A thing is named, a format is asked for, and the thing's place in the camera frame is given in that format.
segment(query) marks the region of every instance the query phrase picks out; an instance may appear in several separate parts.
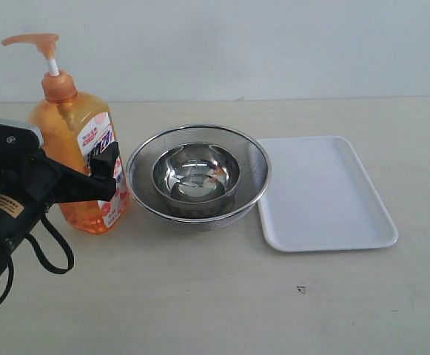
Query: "white tray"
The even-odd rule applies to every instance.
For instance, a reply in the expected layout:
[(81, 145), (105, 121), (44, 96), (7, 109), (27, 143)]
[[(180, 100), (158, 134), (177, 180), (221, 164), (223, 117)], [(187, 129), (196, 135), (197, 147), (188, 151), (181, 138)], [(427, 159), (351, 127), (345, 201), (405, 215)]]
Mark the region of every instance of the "white tray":
[(271, 247), (373, 249), (397, 241), (397, 229), (346, 139), (268, 138), (259, 143), (272, 163), (269, 188), (259, 201)]

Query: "mesh strainer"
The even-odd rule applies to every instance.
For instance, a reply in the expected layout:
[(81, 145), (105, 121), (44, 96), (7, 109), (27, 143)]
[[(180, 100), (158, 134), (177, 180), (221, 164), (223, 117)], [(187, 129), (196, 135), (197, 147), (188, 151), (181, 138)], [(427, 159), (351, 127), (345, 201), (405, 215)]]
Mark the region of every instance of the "mesh strainer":
[[(172, 148), (192, 142), (222, 146), (239, 164), (241, 183), (235, 194), (234, 206), (225, 214), (209, 218), (176, 217), (152, 187), (155, 162)], [(267, 153), (253, 138), (228, 127), (192, 124), (160, 132), (142, 143), (127, 161), (126, 173), (132, 197), (145, 209), (168, 221), (210, 230), (228, 226), (251, 210), (267, 189), (270, 169)]]

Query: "beige table surface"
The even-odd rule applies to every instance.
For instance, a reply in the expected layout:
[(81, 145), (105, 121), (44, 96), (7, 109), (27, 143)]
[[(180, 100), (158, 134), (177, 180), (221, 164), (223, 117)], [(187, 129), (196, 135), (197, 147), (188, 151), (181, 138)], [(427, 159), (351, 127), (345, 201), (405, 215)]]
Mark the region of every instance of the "beige table surface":
[[(32, 104), (0, 104), (25, 120)], [(111, 233), (49, 218), (75, 252), (46, 272), (23, 242), (0, 307), (0, 354), (430, 354), (430, 98), (112, 103), (121, 152), (170, 126), (352, 142), (400, 236), (391, 248), (280, 254), (258, 211), (221, 231), (171, 231), (135, 203)], [(34, 230), (49, 257), (56, 243)], [(299, 292), (304, 286), (305, 292)]]

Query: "stainless steel bowl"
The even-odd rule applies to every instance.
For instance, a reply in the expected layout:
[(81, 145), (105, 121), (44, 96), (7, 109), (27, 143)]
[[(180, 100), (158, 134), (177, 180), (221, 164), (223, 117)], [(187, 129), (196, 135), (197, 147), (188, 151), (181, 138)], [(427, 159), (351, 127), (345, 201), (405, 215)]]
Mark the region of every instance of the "stainless steel bowl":
[[(223, 147), (238, 162), (239, 183), (232, 206), (215, 216), (174, 215), (153, 187), (156, 162), (171, 149), (194, 142)], [(228, 127), (193, 124), (168, 129), (143, 142), (127, 161), (126, 174), (131, 196), (149, 212), (165, 221), (188, 225), (192, 230), (213, 230), (229, 226), (252, 209), (269, 185), (271, 166), (266, 151), (248, 135)]]
[(206, 218), (229, 212), (240, 182), (236, 158), (212, 143), (186, 143), (164, 153), (152, 169), (155, 192), (171, 215)]

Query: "orange liquid soap bottle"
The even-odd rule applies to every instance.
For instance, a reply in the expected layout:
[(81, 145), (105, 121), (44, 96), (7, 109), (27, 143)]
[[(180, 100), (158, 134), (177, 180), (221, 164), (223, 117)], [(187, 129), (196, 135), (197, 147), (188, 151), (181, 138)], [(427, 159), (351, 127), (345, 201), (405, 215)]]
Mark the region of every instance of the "orange liquid soap bottle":
[[(13, 43), (30, 43), (44, 54), (49, 71), (42, 80), (45, 99), (40, 101), (28, 119), (44, 136), (43, 149), (49, 158), (74, 170), (89, 174), (88, 160), (103, 152), (116, 141), (108, 104), (102, 99), (79, 92), (73, 78), (59, 70), (55, 61), (58, 35), (52, 33), (16, 35), (2, 41), (4, 46)], [(114, 170), (116, 193), (110, 202), (88, 201), (59, 205), (67, 222), (82, 231), (102, 234), (109, 231), (129, 208), (121, 156)]]

